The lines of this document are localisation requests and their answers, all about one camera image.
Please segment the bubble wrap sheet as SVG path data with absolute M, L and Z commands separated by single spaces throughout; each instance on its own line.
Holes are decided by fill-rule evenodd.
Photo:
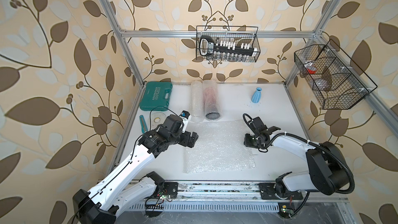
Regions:
M 190 124 L 188 131 L 199 135 L 193 148 L 186 148 L 186 174 L 241 171 L 256 168 L 250 148 L 244 145 L 249 128 L 242 120 Z

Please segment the clear bubble wrap roll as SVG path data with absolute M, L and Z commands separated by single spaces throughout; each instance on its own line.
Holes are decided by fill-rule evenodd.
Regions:
M 191 84 L 191 120 L 195 123 L 204 120 L 203 84 L 194 81 Z

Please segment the light blue vase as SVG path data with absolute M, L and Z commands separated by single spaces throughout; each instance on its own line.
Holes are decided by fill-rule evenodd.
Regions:
M 251 97 L 251 101 L 255 104 L 260 102 L 262 96 L 262 88 L 258 87 L 256 88 L 255 92 L 253 93 L 252 97 Z

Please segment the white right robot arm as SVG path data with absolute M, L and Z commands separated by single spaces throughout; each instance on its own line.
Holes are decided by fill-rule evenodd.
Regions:
M 274 194 L 285 199 L 298 191 L 347 195 L 354 191 L 354 176 L 342 152 L 332 143 L 317 143 L 281 128 L 267 127 L 260 117 L 243 114 L 244 123 L 251 130 L 244 145 L 267 153 L 271 146 L 281 148 L 307 162 L 307 171 L 287 172 L 275 179 Z

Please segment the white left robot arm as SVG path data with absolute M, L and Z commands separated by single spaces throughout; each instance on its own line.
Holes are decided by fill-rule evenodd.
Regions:
M 148 173 L 130 188 L 127 186 L 171 145 L 194 147 L 199 136 L 186 131 L 190 120 L 188 111 L 169 115 L 163 124 L 139 136 L 132 152 L 109 175 L 90 190 L 75 193 L 71 223 L 113 224 L 133 204 L 145 198 L 160 199 L 165 192 L 165 180 L 156 172 Z

